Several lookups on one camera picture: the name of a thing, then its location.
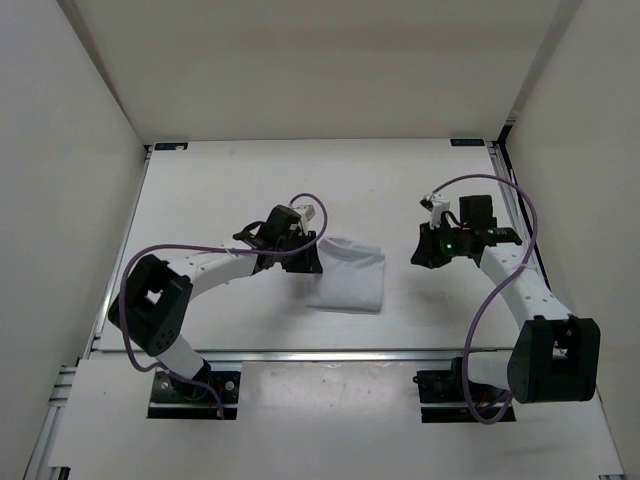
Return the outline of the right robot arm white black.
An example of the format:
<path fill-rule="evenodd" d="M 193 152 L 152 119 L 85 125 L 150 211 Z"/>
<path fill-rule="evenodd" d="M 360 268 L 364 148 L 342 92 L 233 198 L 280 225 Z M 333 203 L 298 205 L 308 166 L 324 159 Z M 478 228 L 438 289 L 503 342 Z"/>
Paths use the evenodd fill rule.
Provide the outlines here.
<path fill-rule="evenodd" d="M 421 200 L 430 214 L 419 227 L 411 262 L 436 269 L 466 257 L 499 289 L 519 329 L 508 353 L 471 353 L 453 370 L 449 387 L 470 400 L 485 385 L 506 390 L 521 404 L 588 401 L 595 393 L 601 332 L 591 318 L 575 316 L 529 267 L 523 240 L 501 227 L 488 195 L 462 197 L 460 214 L 439 193 Z"/>

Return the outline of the white skirt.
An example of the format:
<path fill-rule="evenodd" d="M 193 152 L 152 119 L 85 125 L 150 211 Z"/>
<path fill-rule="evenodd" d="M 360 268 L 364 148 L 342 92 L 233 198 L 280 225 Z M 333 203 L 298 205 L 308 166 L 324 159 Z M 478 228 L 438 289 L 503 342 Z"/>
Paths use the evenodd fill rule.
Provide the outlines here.
<path fill-rule="evenodd" d="M 378 246 L 341 237 L 324 237 L 317 245 L 323 268 L 307 283 L 307 307 L 378 313 L 384 300 L 385 255 Z"/>

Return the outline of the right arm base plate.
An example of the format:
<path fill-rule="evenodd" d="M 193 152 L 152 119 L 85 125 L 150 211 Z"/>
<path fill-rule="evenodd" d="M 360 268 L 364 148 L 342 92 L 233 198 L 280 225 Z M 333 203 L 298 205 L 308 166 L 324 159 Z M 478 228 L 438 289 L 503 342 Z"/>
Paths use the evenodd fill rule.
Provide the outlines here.
<path fill-rule="evenodd" d="M 423 424 L 476 423 L 464 397 L 460 374 L 454 370 L 419 370 L 412 378 L 418 389 Z M 484 384 L 469 384 L 479 415 L 490 419 L 502 408 L 507 393 Z"/>

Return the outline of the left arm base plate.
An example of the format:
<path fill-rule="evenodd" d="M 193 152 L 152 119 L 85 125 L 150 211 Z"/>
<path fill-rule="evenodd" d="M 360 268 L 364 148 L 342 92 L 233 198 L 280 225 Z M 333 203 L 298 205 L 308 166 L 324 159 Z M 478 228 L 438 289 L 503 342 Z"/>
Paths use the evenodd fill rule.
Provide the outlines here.
<path fill-rule="evenodd" d="M 208 389 L 182 384 L 166 372 L 154 374 L 147 417 L 171 420 L 235 420 L 241 386 L 241 372 L 213 370 L 206 382 L 221 400 L 222 414 L 218 412 L 215 397 Z"/>

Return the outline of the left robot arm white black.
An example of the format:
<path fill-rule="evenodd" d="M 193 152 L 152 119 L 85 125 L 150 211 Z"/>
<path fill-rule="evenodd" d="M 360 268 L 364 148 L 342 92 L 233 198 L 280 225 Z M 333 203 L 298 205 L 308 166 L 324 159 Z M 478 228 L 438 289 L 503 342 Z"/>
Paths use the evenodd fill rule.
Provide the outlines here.
<path fill-rule="evenodd" d="M 108 319 L 123 337 L 126 351 L 139 347 L 154 358 L 171 387 L 188 400 L 221 398 L 211 383 L 211 367 L 184 338 L 181 329 L 189 303 L 234 280 L 275 265 L 288 273 L 320 274 L 319 233 L 309 224 L 324 206 L 292 203 L 274 207 L 264 221 L 253 222 L 220 247 L 182 246 L 184 256 L 165 260 L 162 245 L 144 248 L 125 266 L 120 291 Z"/>

